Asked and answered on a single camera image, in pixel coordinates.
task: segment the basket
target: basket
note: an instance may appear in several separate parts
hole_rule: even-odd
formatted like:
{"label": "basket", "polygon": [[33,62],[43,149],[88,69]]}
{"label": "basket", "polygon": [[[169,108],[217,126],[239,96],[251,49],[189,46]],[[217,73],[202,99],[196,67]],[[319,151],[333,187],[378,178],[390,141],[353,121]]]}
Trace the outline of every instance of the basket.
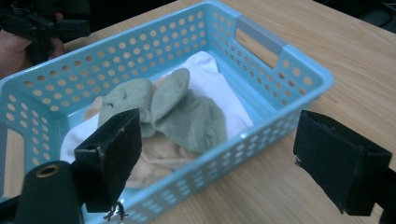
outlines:
{"label": "basket", "polygon": [[[275,54],[275,66],[245,48],[237,31]],[[25,173],[59,160],[64,136],[96,96],[132,78],[157,78],[198,51],[216,59],[254,126],[147,188],[125,189],[124,223],[152,220],[294,131],[300,111],[332,85],[331,73],[294,46],[221,2],[203,1],[1,80],[1,200],[7,129],[23,138]]]}

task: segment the table surface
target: table surface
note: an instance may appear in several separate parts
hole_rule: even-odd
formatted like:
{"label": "table surface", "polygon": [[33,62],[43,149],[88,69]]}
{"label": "table surface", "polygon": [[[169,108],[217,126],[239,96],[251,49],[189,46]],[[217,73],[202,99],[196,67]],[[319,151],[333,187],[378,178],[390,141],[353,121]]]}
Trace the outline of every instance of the table surface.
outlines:
{"label": "table surface", "polygon": [[[71,51],[198,3],[178,0],[67,43]],[[310,110],[396,153],[396,35],[311,0],[222,0],[331,70],[334,85]],[[377,223],[340,214],[294,164],[295,133],[272,145],[152,223]],[[390,168],[396,170],[393,158]]]}

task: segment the basket handle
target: basket handle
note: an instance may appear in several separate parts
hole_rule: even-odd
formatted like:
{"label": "basket handle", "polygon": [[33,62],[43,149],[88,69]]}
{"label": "basket handle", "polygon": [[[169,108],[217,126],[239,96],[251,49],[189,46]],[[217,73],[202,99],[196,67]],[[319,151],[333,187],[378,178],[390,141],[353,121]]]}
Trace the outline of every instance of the basket handle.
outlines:
{"label": "basket handle", "polygon": [[7,125],[0,121],[0,196],[4,195],[6,179]]}
{"label": "basket handle", "polygon": [[288,45],[288,42],[245,15],[240,15],[236,18],[236,29],[240,29],[277,56],[282,48]]}

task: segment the pile of cloth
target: pile of cloth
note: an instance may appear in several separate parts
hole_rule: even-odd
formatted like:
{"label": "pile of cloth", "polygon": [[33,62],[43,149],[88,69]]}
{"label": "pile of cloth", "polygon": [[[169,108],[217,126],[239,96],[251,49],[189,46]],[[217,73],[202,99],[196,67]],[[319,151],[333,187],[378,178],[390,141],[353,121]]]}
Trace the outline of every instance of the pile of cloth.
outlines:
{"label": "pile of cloth", "polygon": [[142,154],[126,183],[146,187],[253,125],[215,59],[201,51],[155,81],[136,78],[97,97],[70,130],[61,160],[113,115],[139,108]]}

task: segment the white cloth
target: white cloth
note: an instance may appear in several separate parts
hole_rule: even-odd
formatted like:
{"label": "white cloth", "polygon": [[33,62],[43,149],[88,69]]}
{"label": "white cloth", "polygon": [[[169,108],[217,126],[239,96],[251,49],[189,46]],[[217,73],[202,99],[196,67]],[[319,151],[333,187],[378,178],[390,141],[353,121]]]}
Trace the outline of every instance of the white cloth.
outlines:
{"label": "white cloth", "polygon": [[[189,89],[196,96],[206,96],[221,108],[226,119],[227,136],[233,138],[253,125],[248,112],[243,107],[224,75],[219,73],[215,58],[200,51],[191,55],[178,68],[187,68],[190,71]],[[72,162],[74,149],[87,139],[96,129],[98,115],[82,122],[69,131],[61,146],[61,161]]]}

